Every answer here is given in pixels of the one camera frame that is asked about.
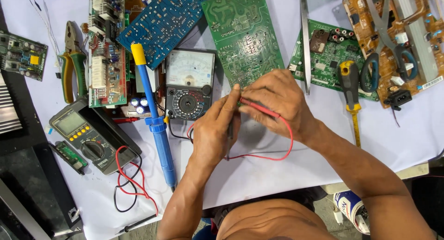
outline hand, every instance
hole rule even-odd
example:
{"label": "hand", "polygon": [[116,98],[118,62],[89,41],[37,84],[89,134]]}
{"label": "hand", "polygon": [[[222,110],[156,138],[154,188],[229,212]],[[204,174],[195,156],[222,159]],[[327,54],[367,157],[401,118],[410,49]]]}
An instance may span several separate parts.
{"label": "hand", "polygon": [[[304,93],[289,70],[274,70],[263,75],[246,87],[241,96],[262,103],[279,113],[290,124],[294,139],[303,144],[308,143],[318,128],[319,121],[310,112]],[[288,128],[281,120],[276,120],[247,105],[241,106],[239,111],[247,113],[269,130],[290,138]]]}
{"label": "hand", "polygon": [[240,86],[234,85],[230,94],[214,102],[208,112],[194,123],[194,150],[190,160],[202,168],[215,168],[227,152],[228,125],[233,119],[233,140],[237,140],[241,116],[237,110]]}

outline green-handled pliers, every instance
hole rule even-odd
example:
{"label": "green-handled pliers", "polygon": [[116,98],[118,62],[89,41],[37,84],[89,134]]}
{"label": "green-handled pliers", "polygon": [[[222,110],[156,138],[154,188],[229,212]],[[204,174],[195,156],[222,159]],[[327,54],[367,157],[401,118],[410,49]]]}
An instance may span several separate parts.
{"label": "green-handled pliers", "polygon": [[63,96],[65,98],[65,102],[70,104],[74,102],[74,96],[72,94],[73,70],[75,70],[75,75],[77,76],[77,88],[79,90],[79,96],[83,96],[87,93],[85,66],[83,63],[86,59],[86,55],[79,47],[74,24],[70,21],[66,23],[65,52],[63,55],[60,55],[60,58],[63,61],[61,74]]}

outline yellow chip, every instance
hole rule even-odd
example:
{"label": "yellow chip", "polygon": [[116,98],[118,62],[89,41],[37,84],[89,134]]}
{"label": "yellow chip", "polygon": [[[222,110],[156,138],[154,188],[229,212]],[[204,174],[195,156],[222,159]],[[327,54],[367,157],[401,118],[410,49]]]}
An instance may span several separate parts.
{"label": "yellow chip", "polygon": [[40,59],[40,57],[38,57],[36,55],[31,55],[31,60],[29,62],[33,65],[38,65],[39,59]]}

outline shirtless man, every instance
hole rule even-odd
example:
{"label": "shirtless man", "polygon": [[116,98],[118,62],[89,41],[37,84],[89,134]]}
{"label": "shirtless man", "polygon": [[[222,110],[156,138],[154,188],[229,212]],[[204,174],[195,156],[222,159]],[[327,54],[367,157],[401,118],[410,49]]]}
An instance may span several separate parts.
{"label": "shirtless man", "polygon": [[[369,213],[372,240],[433,240],[433,234],[401,179],[364,150],[336,135],[315,119],[301,88],[289,70],[275,70],[215,102],[194,124],[194,151],[171,197],[159,240],[190,240],[202,214],[205,185],[227,152],[227,128],[240,113],[248,114],[272,132],[290,137],[287,127],[253,107],[237,107],[240,97],[260,102],[290,124],[294,139],[319,152]],[[217,240],[334,240],[324,222],[308,207],[289,199],[260,200],[230,209],[219,221]]]}

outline white tablecloth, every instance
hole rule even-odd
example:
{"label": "white tablecloth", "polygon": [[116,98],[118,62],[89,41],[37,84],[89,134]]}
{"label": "white tablecloth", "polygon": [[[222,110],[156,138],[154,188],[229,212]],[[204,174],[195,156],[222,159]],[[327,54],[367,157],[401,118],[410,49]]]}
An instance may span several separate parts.
{"label": "white tablecloth", "polygon": [[[47,29],[28,0],[1,0],[9,31],[17,35],[51,45]],[[77,25],[87,22],[88,0],[46,0],[55,37],[61,50],[64,48],[66,21]],[[299,0],[266,0],[276,31],[281,54],[285,64],[291,54],[300,31]],[[341,0],[309,0],[310,18],[333,25],[351,28]],[[182,47],[215,49],[211,33],[205,22],[200,23],[201,31]],[[34,106],[43,126],[66,104],[60,80],[55,77],[55,54],[49,51],[43,82],[27,78]],[[221,69],[215,78],[215,99],[229,91],[228,80]],[[383,161],[394,171],[405,169],[435,157],[444,142],[444,84],[414,96],[414,100],[403,105],[397,112],[401,128],[396,126],[390,109],[382,109],[379,102],[361,99],[362,110],[358,115],[362,148]],[[306,97],[314,116],[345,139],[354,142],[351,117],[345,111],[343,94],[312,84],[311,95]],[[173,121],[173,130],[184,134],[188,124]],[[146,175],[147,192],[156,200],[160,216],[171,196],[166,186],[153,136],[144,121],[124,124],[122,128],[143,151],[143,170]],[[58,133],[47,135],[51,142],[60,141]],[[231,154],[247,152],[272,152],[267,156],[281,156],[288,149],[289,140],[267,132],[259,124],[243,118],[239,140]],[[181,177],[192,145],[188,141],[170,137],[176,172]],[[341,181],[335,171],[318,153],[295,143],[291,155],[280,162],[244,158],[230,162],[222,161],[208,181],[205,190],[204,208],[232,203],[249,198],[283,192],[297,188],[324,185]],[[112,194],[117,174],[104,176],[90,165],[85,176],[78,175],[59,157],[55,157],[64,174],[75,203],[81,209],[81,217],[88,240],[107,240],[114,237],[121,228],[154,213],[153,205],[145,198],[138,198],[136,206],[127,213],[114,209]],[[135,168],[128,168],[132,173]],[[133,201],[132,196],[119,192],[117,199],[121,208]]]}

